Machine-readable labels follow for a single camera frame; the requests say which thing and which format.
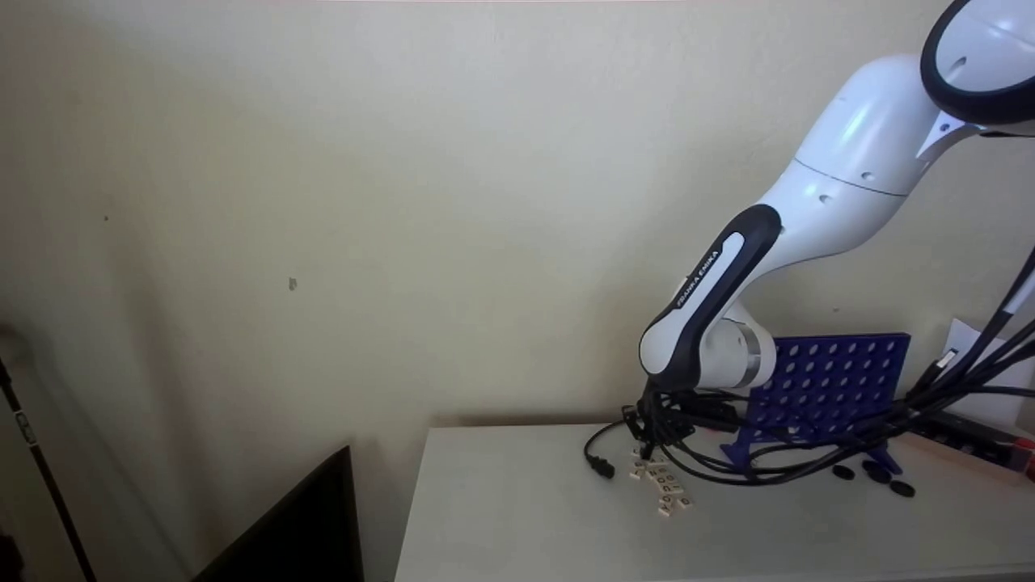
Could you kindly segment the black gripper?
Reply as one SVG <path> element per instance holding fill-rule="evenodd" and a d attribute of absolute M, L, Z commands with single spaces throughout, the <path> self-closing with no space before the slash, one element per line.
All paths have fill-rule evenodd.
<path fill-rule="evenodd" d="M 633 403 L 621 408 L 621 422 L 639 441 L 639 456 L 652 458 L 664 446 L 679 446 L 700 426 L 739 432 L 741 409 L 733 391 L 648 386 Z"/>

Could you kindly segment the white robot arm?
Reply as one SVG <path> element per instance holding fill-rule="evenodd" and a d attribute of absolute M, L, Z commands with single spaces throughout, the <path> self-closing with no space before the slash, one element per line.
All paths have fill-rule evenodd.
<path fill-rule="evenodd" d="M 775 374 L 775 336 L 741 305 L 758 279 L 868 243 L 950 144 L 1029 139 L 1031 123 L 1035 0 L 950 0 L 920 52 L 861 63 L 775 187 L 716 235 L 640 334 L 644 441 L 692 432 L 675 401 Z"/>

